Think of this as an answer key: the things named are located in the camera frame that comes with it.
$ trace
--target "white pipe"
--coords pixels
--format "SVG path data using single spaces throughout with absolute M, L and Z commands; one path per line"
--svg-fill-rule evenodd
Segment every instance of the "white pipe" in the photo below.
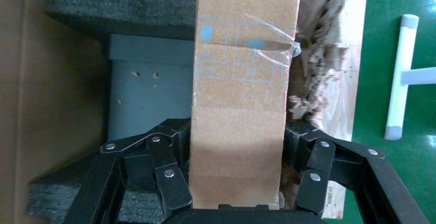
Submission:
M 403 71 L 410 70 L 412 65 L 418 21 L 419 17 L 412 14 L 404 14 L 401 19 L 391 98 L 389 101 L 388 121 L 386 122 L 385 130 L 386 140 L 398 140 L 403 135 L 403 120 L 408 85 L 402 85 L 401 78 Z
M 403 71 L 401 74 L 401 84 L 436 84 L 436 67 Z

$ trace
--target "fragile glass symbol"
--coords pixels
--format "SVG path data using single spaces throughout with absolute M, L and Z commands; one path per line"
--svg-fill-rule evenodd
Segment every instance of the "fragile glass symbol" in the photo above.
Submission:
M 205 41 L 204 52 L 202 56 L 210 57 L 209 52 L 207 51 L 207 42 L 213 37 L 213 26 L 212 25 L 203 25 L 201 31 L 202 39 Z
M 254 48 L 253 49 L 253 56 L 251 56 L 251 60 L 254 61 L 256 59 L 256 52 L 258 48 L 267 48 L 268 46 L 266 43 L 264 43 L 262 40 L 254 39 L 251 41 L 248 41 L 245 44 L 246 47 Z

